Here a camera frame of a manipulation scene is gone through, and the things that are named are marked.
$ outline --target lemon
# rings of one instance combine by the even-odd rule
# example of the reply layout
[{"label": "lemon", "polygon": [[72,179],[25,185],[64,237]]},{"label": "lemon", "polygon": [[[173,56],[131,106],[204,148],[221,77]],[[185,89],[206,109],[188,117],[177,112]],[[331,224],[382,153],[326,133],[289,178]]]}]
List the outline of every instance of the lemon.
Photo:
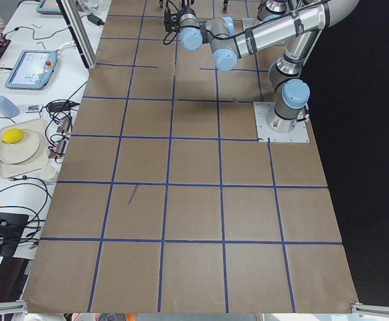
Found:
[{"label": "lemon", "polygon": [[7,144],[15,144],[23,139],[23,131],[18,128],[12,128],[7,130],[2,135],[2,141]]}]

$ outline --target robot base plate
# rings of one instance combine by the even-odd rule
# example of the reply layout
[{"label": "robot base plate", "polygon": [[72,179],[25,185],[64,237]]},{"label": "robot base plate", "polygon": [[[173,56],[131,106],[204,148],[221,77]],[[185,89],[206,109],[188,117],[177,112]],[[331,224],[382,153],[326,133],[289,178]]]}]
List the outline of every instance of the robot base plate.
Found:
[{"label": "robot base plate", "polygon": [[256,134],[259,142],[310,142],[307,134],[306,123],[297,122],[294,129],[286,134],[275,132],[266,123],[266,116],[275,107],[275,102],[254,102]]}]

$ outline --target vertical aluminum post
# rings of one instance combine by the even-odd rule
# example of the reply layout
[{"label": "vertical aluminum post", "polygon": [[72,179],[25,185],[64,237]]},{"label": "vertical aluminum post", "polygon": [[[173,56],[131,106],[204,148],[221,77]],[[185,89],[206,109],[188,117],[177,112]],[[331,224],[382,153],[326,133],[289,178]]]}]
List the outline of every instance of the vertical aluminum post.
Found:
[{"label": "vertical aluminum post", "polygon": [[74,38],[82,62],[88,69],[94,69],[97,65],[96,56],[92,45],[88,40],[86,30],[81,22],[80,14],[75,5],[75,0],[56,0],[66,25]]}]

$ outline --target grid square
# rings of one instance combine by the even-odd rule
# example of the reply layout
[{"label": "grid square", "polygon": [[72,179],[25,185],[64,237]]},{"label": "grid square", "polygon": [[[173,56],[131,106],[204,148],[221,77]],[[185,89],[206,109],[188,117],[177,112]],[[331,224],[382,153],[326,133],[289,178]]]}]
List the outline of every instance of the grid square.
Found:
[{"label": "grid square", "polygon": [[204,140],[173,140],[170,182],[219,184],[218,143]]},{"label": "grid square", "polygon": [[166,239],[220,240],[219,187],[169,188]]},{"label": "grid square", "polygon": [[158,43],[163,45],[162,41],[166,34],[167,32],[165,30],[165,26],[163,25],[163,12],[161,12],[160,18],[143,18],[141,39],[160,40]]},{"label": "grid square", "polygon": [[115,180],[165,183],[168,149],[168,140],[122,139]]},{"label": "grid square", "polygon": [[98,66],[90,72],[85,96],[127,97],[132,74],[131,67]]},{"label": "grid square", "polygon": [[100,237],[109,189],[107,184],[57,184],[42,237]]},{"label": "grid square", "polygon": [[196,5],[193,9],[199,19],[213,19],[214,18],[214,0],[196,0]]},{"label": "grid square", "polygon": [[159,243],[105,242],[92,311],[156,312],[159,268]]},{"label": "grid square", "polygon": [[173,66],[170,68],[135,68],[131,98],[172,99]]},{"label": "grid square", "polygon": [[156,66],[163,70],[175,65],[176,44],[163,45],[160,41],[141,40],[136,57],[137,66]]},{"label": "grid square", "polygon": [[138,38],[141,17],[108,16],[102,38]]},{"label": "grid square", "polygon": [[216,100],[215,71],[190,68],[176,70],[175,97],[187,100]]},{"label": "grid square", "polygon": [[117,138],[72,137],[59,180],[111,181],[118,143]]},{"label": "grid square", "polygon": [[272,189],[225,188],[224,220],[226,240],[281,240]]},{"label": "grid square", "polygon": [[138,1],[114,1],[109,8],[108,15],[142,15],[145,2]]},{"label": "grid square", "polygon": [[258,51],[256,56],[258,58],[259,70],[266,72],[285,53],[285,45],[274,45],[265,50]]},{"label": "grid square", "polygon": [[221,138],[258,139],[251,103],[221,103],[220,126]]},{"label": "grid square", "polygon": [[125,100],[83,98],[73,134],[113,135],[121,132]]},{"label": "grid square", "polygon": [[248,18],[256,18],[258,15],[258,1],[246,1],[248,7]]},{"label": "grid square", "polygon": [[256,72],[232,70],[218,72],[220,100],[233,102],[256,102],[261,100],[260,85]]},{"label": "grid square", "polygon": [[308,144],[271,144],[277,185],[327,186],[311,125]]},{"label": "grid square", "polygon": [[275,89],[268,78],[268,72],[260,72],[261,92],[265,102],[276,102]]},{"label": "grid square", "polygon": [[230,185],[271,185],[267,146],[259,142],[222,142],[222,180]]},{"label": "grid square", "polygon": [[350,313],[357,302],[342,245],[287,245],[298,313]]},{"label": "grid square", "polygon": [[224,313],[220,244],[165,244],[161,312]]},{"label": "grid square", "polygon": [[279,189],[278,196],[286,241],[341,242],[327,189]]},{"label": "grid square", "polygon": [[292,312],[281,245],[227,244],[231,313]]},{"label": "grid square", "polygon": [[217,138],[215,102],[175,102],[173,112],[174,137]]},{"label": "grid square", "polygon": [[171,102],[130,100],[124,136],[169,137]]},{"label": "grid square", "polygon": [[164,186],[114,185],[105,236],[161,239]]},{"label": "grid square", "polygon": [[102,64],[131,66],[135,58],[137,42],[130,39],[102,39],[96,57]]},{"label": "grid square", "polygon": [[176,69],[199,70],[200,68],[215,69],[210,45],[203,45],[196,51],[188,51],[182,46],[179,46],[177,51]]},{"label": "grid square", "polygon": [[234,69],[254,70],[257,71],[255,56],[247,56],[239,59]]},{"label": "grid square", "polygon": [[147,0],[144,16],[163,17],[163,9],[158,6],[157,0]]},{"label": "grid square", "polygon": [[87,311],[98,247],[99,242],[42,240],[23,294],[29,313]]},{"label": "grid square", "polygon": [[215,17],[231,17],[234,20],[242,20],[248,16],[245,1],[229,1],[228,9],[222,9],[223,1],[214,1]]}]

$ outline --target power adapter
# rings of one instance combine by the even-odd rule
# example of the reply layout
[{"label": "power adapter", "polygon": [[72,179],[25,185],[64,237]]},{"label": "power adapter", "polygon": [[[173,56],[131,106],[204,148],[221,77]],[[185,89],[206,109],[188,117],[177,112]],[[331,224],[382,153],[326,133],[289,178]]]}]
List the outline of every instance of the power adapter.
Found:
[{"label": "power adapter", "polygon": [[71,108],[78,106],[77,102],[68,102],[66,100],[50,102],[47,104],[47,109],[49,112],[67,112]]},{"label": "power adapter", "polygon": [[89,22],[91,22],[91,23],[94,23],[95,25],[104,25],[105,24],[105,22],[103,22],[101,18],[95,16],[92,13],[87,16],[87,20],[89,20]]}]

